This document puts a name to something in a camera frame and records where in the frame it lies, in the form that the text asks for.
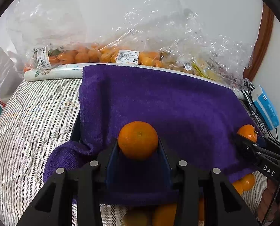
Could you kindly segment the person's right hand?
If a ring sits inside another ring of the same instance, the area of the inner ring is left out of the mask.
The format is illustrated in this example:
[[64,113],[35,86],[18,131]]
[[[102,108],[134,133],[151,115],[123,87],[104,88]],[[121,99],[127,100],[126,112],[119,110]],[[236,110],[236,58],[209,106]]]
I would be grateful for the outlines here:
[[[276,183],[268,179],[267,187],[262,194],[262,198],[258,206],[258,212],[257,212],[258,221],[262,222],[262,220],[264,219],[266,212],[270,206],[270,203],[274,197],[276,188],[277,188]],[[270,223],[272,223],[279,214],[280,214],[280,203],[277,204],[277,202],[274,202],[272,204],[272,207],[266,219],[266,225],[270,225]]]

